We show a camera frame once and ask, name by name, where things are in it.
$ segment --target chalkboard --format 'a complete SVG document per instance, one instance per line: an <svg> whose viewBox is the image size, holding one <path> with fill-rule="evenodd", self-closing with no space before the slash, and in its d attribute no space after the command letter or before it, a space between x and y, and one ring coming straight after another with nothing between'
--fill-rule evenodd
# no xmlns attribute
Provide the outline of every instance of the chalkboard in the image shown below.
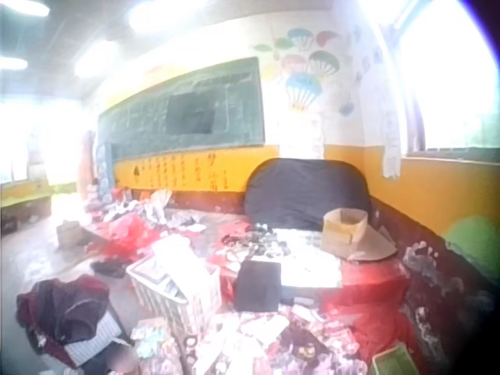
<svg viewBox="0 0 500 375"><path fill-rule="evenodd" d="M114 161L186 150L264 144L257 58L175 77L141 91L99 117L98 145Z"/></svg>

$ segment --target floor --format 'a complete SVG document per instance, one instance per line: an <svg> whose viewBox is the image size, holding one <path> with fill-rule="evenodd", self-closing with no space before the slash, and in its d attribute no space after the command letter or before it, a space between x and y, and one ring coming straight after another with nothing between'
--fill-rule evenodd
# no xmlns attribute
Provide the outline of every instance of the floor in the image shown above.
<svg viewBox="0 0 500 375"><path fill-rule="evenodd" d="M2 371L5 375L37 374L46 365L33 352L24 330L17 324L16 296L29 291L34 283L59 278L69 281L83 273L93 274L90 263L96 255L83 247L58 249L55 228L63 219L79 214L74 195L61 195L53 200L52 216L22 226L16 233L2 238ZM110 288L111 303L127 331L148 312L137 303L134 289L127 278L99 277Z"/></svg>

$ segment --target green object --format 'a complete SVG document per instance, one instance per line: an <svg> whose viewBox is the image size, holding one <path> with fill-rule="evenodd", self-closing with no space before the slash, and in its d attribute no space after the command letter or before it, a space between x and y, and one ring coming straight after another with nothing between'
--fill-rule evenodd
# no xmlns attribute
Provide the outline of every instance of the green object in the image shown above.
<svg viewBox="0 0 500 375"><path fill-rule="evenodd" d="M419 371L406 347L398 345L373 356L371 373L376 375L418 375Z"/></svg>
<svg viewBox="0 0 500 375"><path fill-rule="evenodd" d="M253 49L259 52L271 52L273 49L269 45L254 45Z"/></svg>
<svg viewBox="0 0 500 375"><path fill-rule="evenodd" d="M313 52L309 57L309 62L311 63L312 71L320 75L331 75L341 68L338 59L326 51Z"/></svg>
<svg viewBox="0 0 500 375"><path fill-rule="evenodd" d="M113 162L264 145L259 58L208 66L138 92L100 115L97 139L97 150L112 145Z"/></svg>
<svg viewBox="0 0 500 375"><path fill-rule="evenodd" d="M294 46L290 39L287 37L281 37L274 42L274 46L281 50L290 49Z"/></svg>
<svg viewBox="0 0 500 375"><path fill-rule="evenodd" d="M454 223L442 237L449 250L463 256L492 283L500 278L500 229L486 217L468 216Z"/></svg>

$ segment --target ceiling light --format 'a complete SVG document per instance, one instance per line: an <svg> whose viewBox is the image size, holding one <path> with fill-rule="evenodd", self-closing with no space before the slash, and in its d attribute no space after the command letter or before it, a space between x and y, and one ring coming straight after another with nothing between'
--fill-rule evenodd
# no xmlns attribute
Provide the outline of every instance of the ceiling light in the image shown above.
<svg viewBox="0 0 500 375"><path fill-rule="evenodd" d="M75 66L79 77L94 77L106 72L118 56L119 47L115 41L99 41L92 45Z"/></svg>
<svg viewBox="0 0 500 375"><path fill-rule="evenodd" d="M151 0L130 11L129 23L138 34L159 34L174 28L207 0Z"/></svg>
<svg viewBox="0 0 500 375"><path fill-rule="evenodd" d="M46 17L50 12L50 8L45 4L31 0L0 0L0 4L30 16Z"/></svg>
<svg viewBox="0 0 500 375"><path fill-rule="evenodd" d="M14 57L0 57L0 70L23 70L28 67L28 61Z"/></svg>

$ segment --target green painting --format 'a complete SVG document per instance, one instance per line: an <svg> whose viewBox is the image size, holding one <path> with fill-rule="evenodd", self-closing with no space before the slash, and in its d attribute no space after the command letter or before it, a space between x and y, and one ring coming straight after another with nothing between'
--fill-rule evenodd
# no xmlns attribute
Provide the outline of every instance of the green painting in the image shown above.
<svg viewBox="0 0 500 375"><path fill-rule="evenodd" d="M500 229L484 216L454 223L443 238L450 250L463 256L492 283L500 281Z"/></svg>

